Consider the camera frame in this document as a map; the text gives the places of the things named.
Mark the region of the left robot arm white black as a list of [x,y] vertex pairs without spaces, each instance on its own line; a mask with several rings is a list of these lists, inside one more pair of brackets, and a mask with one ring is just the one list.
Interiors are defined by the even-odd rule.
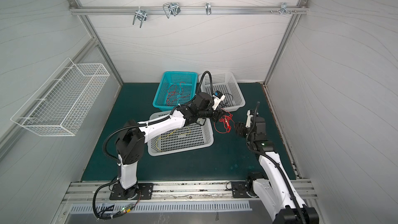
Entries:
[[226,111],[219,106],[226,96],[213,88],[212,75],[209,71],[202,74],[200,84],[206,75],[210,81],[210,94],[197,92],[187,103],[173,107],[167,116],[133,122],[112,132],[105,139],[102,151],[118,165],[118,177],[113,181],[114,184],[117,183],[125,191],[138,190],[138,161],[143,156],[145,144],[151,139],[165,132],[197,123],[199,119],[216,121],[226,114]]

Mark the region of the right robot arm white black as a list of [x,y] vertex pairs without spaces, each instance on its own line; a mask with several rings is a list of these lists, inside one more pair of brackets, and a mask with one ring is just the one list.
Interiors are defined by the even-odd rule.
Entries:
[[274,224],[319,224],[316,209],[301,198],[273,142],[267,138],[266,121],[259,116],[259,106],[257,102],[255,108],[248,111],[245,123],[235,125],[237,135],[244,138],[248,150],[257,155],[266,176],[249,175],[245,181],[246,194],[261,200]]

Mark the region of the teal plastic basket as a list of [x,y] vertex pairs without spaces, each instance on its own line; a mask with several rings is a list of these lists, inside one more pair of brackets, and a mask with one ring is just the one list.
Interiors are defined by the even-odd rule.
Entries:
[[195,72],[165,72],[153,100],[160,111],[171,111],[190,101],[196,93],[198,74]]

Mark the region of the large white plastic basket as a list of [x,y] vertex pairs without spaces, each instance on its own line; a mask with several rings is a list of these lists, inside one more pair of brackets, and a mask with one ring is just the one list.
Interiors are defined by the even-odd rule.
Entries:
[[151,156],[190,151],[211,146],[214,135],[209,119],[198,119],[189,126],[164,132],[148,141]]

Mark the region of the small white plastic basket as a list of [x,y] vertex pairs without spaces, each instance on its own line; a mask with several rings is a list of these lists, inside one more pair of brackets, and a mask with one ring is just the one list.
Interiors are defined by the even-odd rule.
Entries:
[[211,77],[214,92],[219,90],[226,96],[219,104],[220,108],[235,112],[245,106],[245,99],[232,72],[211,72]]

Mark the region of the metal U-bolt clamp middle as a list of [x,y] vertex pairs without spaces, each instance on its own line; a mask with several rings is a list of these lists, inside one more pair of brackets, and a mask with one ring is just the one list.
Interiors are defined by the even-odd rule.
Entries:
[[165,3],[162,6],[166,17],[169,19],[171,16],[177,16],[180,12],[180,6],[177,2],[170,2],[170,3]]

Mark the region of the metal u-bolt clamp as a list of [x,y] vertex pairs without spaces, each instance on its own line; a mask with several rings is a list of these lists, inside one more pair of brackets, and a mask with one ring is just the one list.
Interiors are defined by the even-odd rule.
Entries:
[[140,8],[135,11],[135,15],[133,18],[132,24],[134,25],[135,23],[140,23],[140,28],[142,28],[143,23],[147,20],[147,13],[144,10],[141,10]]
[[166,17],[169,19],[171,16],[177,16],[180,12],[180,6],[177,2],[170,2],[170,3],[165,3],[162,6]]

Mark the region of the metal U-bolt clamp left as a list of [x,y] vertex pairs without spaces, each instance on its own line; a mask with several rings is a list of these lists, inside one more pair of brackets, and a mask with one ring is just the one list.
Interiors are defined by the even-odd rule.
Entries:
[[142,28],[143,23],[147,20],[147,13],[144,10],[141,10],[140,8],[135,11],[135,15],[133,18],[132,24],[134,25],[135,23],[140,23],[140,28]]

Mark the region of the metal bolt clamp right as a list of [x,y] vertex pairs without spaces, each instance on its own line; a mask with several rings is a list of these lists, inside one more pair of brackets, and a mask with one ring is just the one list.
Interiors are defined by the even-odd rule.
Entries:
[[295,14],[297,14],[296,10],[288,9],[288,6],[286,3],[282,3],[278,10],[270,10],[269,12],[273,15],[274,14],[278,14],[278,15],[295,15]]

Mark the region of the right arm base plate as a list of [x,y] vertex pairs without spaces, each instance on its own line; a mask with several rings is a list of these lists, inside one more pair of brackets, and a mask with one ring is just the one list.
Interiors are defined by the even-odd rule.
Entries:
[[258,198],[254,192],[248,189],[245,181],[228,181],[226,183],[226,190],[232,193],[233,199]]

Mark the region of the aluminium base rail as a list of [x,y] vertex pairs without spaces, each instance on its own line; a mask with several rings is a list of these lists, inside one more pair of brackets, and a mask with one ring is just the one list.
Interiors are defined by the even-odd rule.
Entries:
[[[61,203],[92,203],[95,191],[105,184],[105,181],[87,181],[71,183]],[[232,190],[232,184],[224,180],[217,181],[144,181],[141,184],[152,184],[144,189],[142,200],[151,201],[205,201],[205,200],[230,200],[237,199],[237,190]],[[297,193],[303,200],[317,200],[318,196],[309,179],[292,181]],[[114,201],[123,200],[113,186],[105,186],[99,190],[96,202],[111,201],[111,195],[116,194]]]

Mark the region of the metal bracket on rail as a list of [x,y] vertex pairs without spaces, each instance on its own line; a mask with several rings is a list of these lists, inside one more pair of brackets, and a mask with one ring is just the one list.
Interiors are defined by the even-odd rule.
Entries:
[[205,11],[208,16],[211,15],[211,4],[209,2],[205,3]]

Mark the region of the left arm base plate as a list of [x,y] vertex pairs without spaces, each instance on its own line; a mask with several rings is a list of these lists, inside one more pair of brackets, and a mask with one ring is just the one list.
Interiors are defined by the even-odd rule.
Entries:
[[153,183],[136,183],[129,189],[124,189],[120,183],[113,185],[110,200],[150,200],[153,193]]

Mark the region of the horizontal aluminium rail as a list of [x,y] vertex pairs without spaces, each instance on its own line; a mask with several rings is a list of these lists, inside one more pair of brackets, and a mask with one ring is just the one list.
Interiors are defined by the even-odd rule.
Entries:
[[[165,12],[162,6],[148,7],[77,7],[71,8],[69,11],[73,15],[81,16],[99,16],[99,15],[134,15],[138,9],[144,10],[149,16],[163,16]],[[271,15],[270,10],[278,10],[277,6],[214,6],[211,5],[212,15]],[[181,16],[188,15],[207,15],[205,6],[180,6]],[[288,6],[288,9],[296,10],[297,15],[306,14],[308,7]]]

